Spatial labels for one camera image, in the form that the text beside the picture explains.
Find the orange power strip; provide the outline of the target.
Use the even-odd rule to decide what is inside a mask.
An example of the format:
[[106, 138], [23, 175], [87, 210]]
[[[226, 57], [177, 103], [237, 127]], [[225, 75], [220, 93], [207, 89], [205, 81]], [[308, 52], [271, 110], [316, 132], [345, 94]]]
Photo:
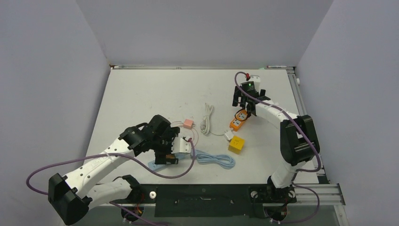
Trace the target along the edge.
[[248, 112], [245, 109], [241, 109], [237, 111], [234, 115], [234, 118], [230, 122], [230, 129], [233, 131], [238, 131], [242, 125], [247, 121], [248, 119]]

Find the light blue power strip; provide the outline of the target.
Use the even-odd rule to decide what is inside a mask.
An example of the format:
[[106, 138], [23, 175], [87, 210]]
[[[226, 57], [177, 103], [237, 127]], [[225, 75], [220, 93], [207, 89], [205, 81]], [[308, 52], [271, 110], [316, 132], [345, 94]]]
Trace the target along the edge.
[[178, 166], [178, 164], [156, 164], [155, 160], [147, 163], [147, 167], [155, 172], [158, 172], [158, 171], [160, 171], [166, 167], [170, 167], [170, 166], [174, 167], [174, 166]]

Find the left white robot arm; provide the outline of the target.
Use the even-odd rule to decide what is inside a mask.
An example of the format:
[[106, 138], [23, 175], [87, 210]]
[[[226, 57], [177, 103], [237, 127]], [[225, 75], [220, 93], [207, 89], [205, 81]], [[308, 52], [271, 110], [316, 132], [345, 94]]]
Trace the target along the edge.
[[80, 221], [90, 209], [114, 200], [136, 202], [141, 194], [140, 183], [131, 175], [99, 184], [105, 176], [129, 159], [153, 150], [155, 164], [178, 164], [177, 152], [190, 152], [188, 138], [179, 136], [180, 128], [172, 127], [161, 115], [149, 123], [126, 128], [98, 157], [64, 176], [49, 179], [48, 201], [65, 225]]

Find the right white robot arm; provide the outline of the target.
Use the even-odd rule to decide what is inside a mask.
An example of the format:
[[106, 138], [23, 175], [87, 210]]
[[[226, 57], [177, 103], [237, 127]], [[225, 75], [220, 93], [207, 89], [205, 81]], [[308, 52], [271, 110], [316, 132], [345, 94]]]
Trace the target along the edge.
[[302, 166], [320, 152], [313, 119], [308, 115], [300, 116], [284, 110], [265, 96], [264, 89], [257, 91], [254, 81], [246, 81], [235, 87], [232, 105], [240, 106], [249, 115], [260, 117], [279, 130], [283, 160], [269, 177], [272, 185], [266, 188], [267, 198], [277, 202], [284, 196], [284, 188], [292, 184]]

